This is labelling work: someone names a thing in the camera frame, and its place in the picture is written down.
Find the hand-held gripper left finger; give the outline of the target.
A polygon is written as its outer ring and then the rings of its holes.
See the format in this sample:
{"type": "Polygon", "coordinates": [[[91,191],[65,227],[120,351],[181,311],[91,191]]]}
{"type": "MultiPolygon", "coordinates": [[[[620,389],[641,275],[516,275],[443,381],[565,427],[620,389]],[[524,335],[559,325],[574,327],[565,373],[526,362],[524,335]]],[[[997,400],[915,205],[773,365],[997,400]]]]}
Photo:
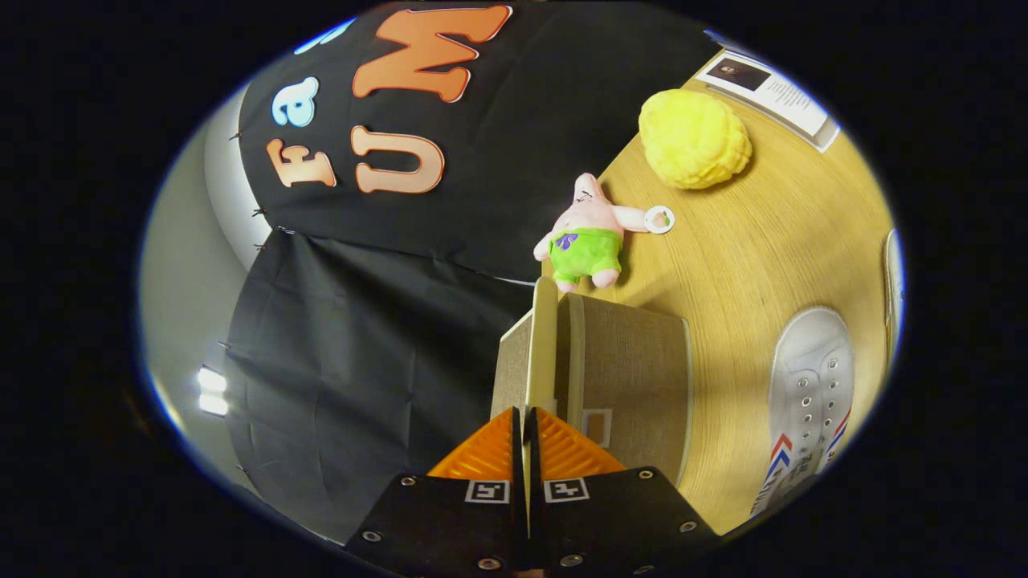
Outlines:
{"type": "Polygon", "coordinates": [[[526,538],[521,414],[510,407],[426,474],[390,480],[345,550],[390,577],[515,577],[526,538]]]}

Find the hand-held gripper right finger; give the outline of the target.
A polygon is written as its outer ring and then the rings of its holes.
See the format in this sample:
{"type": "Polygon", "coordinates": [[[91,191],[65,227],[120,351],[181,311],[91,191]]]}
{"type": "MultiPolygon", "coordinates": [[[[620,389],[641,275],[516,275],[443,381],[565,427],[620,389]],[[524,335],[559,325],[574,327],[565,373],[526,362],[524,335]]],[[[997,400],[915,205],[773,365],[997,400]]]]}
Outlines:
{"type": "Polygon", "coordinates": [[[526,570],[673,577],[720,537],[654,466],[628,468],[561,418],[526,417],[526,570]]]}

